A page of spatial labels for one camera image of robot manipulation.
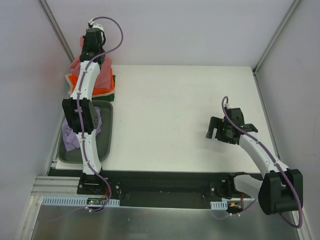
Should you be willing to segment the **pink t shirt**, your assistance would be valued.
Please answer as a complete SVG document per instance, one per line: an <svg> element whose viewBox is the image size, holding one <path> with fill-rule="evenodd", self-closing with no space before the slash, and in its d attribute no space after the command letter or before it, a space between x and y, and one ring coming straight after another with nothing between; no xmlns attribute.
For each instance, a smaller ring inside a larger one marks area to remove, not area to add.
<svg viewBox="0 0 320 240"><path fill-rule="evenodd" d="M111 81L113 76L112 71L112 62L113 60L107 55L104 57L104 62L101 66L100 73L96 78L94 88L97 89L107 89L111 88ZM79 76L80 74L80 55L78 55L75 60L71 63L69 70L71 74Z"/></svg>

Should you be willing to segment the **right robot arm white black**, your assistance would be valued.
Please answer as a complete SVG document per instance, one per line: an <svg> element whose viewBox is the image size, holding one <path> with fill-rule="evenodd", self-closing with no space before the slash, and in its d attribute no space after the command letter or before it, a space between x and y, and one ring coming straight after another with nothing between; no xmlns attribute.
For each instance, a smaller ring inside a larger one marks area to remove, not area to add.
<svg viewBox="0 0 320 240"><path fill-rule="evenodd" d="M240 108L223 108L225 116L210 118L207 139L240 146L257 166L262 180L240 171L228 174L222 196L230 199L244 193L258 200L266 215L297 211L303 207L303 175L276 158L264 145L258 129L245 123Z"/></svg>

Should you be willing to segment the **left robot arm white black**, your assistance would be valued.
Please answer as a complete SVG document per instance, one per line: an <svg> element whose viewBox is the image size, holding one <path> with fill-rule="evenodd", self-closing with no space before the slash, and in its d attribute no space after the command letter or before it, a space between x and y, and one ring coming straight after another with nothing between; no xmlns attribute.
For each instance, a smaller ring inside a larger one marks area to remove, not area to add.
<svg viewBox="0 0 320 240"><path fill-rule="evenodd" d="M83 169L78 184L78 194L108 195L106 180L100 175L96 132L99 116L92 103L93 89L104 61L104 39L102 30L88 28L83 37L79 57L79 76L74 91L62 101L68 126L75 133L80 147Z"/></svg>

